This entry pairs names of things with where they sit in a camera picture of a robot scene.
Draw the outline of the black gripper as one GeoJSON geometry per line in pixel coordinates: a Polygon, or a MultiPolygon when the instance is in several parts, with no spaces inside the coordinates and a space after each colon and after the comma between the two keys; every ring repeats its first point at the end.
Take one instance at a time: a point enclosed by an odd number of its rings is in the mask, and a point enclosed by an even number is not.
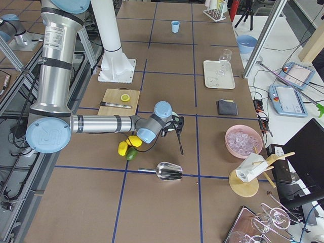
{"type": "Polygon", "coordinates": [[[166,126],[161,130],[161,136],[165,137],[168,132],[175,131],[177,136],[180,137],[184,126],[184,117],[172,115],[171,120],[166,123],[166,126]]]}

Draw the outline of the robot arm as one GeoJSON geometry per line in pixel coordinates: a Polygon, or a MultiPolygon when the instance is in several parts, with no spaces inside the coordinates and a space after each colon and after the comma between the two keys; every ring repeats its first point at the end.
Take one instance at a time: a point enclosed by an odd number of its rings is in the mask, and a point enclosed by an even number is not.
{"type": "Polygon", "coordinates": [[[103,46],[99,81],[132,81],[136,61],[122,50],[112,1],[42,1],[45,36],[37,99],[30,106],[25,135],[29,147],[40,153],[55,153],[69,143],[73,133],[135,132],[147,144],[154,144],[170,129],[180,136],[184,118],[174,115],[166,101],[157,102],[149,118],[76,113],[80,101],[70,95],[70,81],[77,34],[84,27],[88,8],[93,10],[103,46]]]}

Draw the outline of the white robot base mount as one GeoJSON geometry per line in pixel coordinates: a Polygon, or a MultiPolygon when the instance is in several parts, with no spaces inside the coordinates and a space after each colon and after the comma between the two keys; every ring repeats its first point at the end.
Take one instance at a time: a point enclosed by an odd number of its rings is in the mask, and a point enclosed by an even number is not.
{"type": "Polygon", "coordinates": [[[91,5],[104,49],[98,81],[130,84],[136,60],[122,50],[113,1],[94,0],[91,5]]]}

